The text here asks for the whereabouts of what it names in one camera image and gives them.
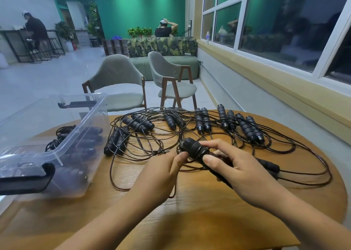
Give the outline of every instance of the person wearing black shirt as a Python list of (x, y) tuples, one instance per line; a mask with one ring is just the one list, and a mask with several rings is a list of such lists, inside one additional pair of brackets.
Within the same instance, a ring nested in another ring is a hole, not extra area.
[(24, 12), (23, 16), (27, 21), (26, 29), (27, 31), (33, 32), (32, 39), (34, 40), (34, 48), (32, 42), (28, 42), (28, 48), (31, 52), (37, 53), (40, 47), (40, 41), (49, 39), (47, 35), (46, 27), (41, 20), (33, 17), (29, 12)]
[(167, 19), (162, 19), (160, 21), (160, 26), (155, 29), (156, 37), (169, 37), (171, 32), (175, 31), (178, 28), (178, 24), (167, 21)]

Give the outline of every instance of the gray upholstered chair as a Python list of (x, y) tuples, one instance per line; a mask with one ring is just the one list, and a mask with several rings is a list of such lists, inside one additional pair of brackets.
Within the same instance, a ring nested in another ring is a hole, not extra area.
[[(193, 84), (190, 66), (170, 63), (160, 53), (155, 51), (150, 52), (148, 57), (150, 59), (153, 81), (158, 87), (162, 88), (158, 93), (158, 96), (161, 98), (160, 107), (164, 106), (166, 98), (173, 98), (173, 106), (175, 107), (177, 102), (178, 107), (181, 108), (181, 100), (192, 96), (194, 109), (196, 109), (196, 86)], [(188, 70), (190, 83), (181, 82), (184, 69)]]
[(132, 108), (145, 107), (145, 78), (136, 69), (129, 57), (116, 54), (110, 55), (103, 60), (98, 72), (86, 82), (82, 83), (83, 90), (88, 93), (95, 90), (120, 83), (134, 83), (141, 85), (143, 94), (122, 93), (109, 95), (107, 99), (107, 111), (120, 111)]

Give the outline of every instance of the black jacket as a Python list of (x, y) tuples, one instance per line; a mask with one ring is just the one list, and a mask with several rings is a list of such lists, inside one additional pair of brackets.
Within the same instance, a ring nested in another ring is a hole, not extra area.
[(42, 23), (41, 20), (37, 18), (30, 17), (26, 23), (26, 28), (28, 31), (33, 32), (34, 40), (49, 39), (44, 23)]

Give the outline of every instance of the wooden table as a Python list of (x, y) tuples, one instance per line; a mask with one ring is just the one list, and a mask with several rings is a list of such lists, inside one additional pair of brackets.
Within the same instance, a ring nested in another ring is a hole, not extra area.
[[(251, 114), (257, 123), (267, 125), (309, 146), (327, 160), (333, 181), (320, 188), (308, 188), (286, 181), (279, 182), (332, 219), (342, 222), (347, 209), (344, 182), (327, 156), (293, 130), (270, 119)], [(167, 127), (166, 123), (156, 125)], [(214, 135), (230, 141), (225, 135)], [(172, 145), (169, 140), (165, 145)], [(287, 146), (274, 142), (275, 149)], [(269, 160), (282, 169), (320, 172), (323, 166), (307, 151), (297, 148), (288, 155), (256, 150), (256, 157)], [(115, 182), (130, 187), (143, 165), (116, 159)], [(0, 248), (53, 249), (89, 223), (125, 193), (115, 190), (109, 179), (111, 158), (104, 157), (85, 196), (76, 199), (14, 202), (0, 217)], [(325, 176), (284, 175), (294, 180), (321, 182)], [(177, 195), (168, 199), (146, 217), (118, 247), (124, 249), (270, 249), (299, 244), (295, 236), (277, 218), (254, 208), (208, 171), (180, 172)]]

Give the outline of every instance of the left hand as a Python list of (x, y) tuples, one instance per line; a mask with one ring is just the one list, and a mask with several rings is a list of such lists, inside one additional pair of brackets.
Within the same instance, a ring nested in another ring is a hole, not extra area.
[(171, 194), (178, 172), (188, 157), (187, 152), (177, 155), (176, 150), (151, 157), (129, 193), (142, 198), (148, 206), (158, 207)]

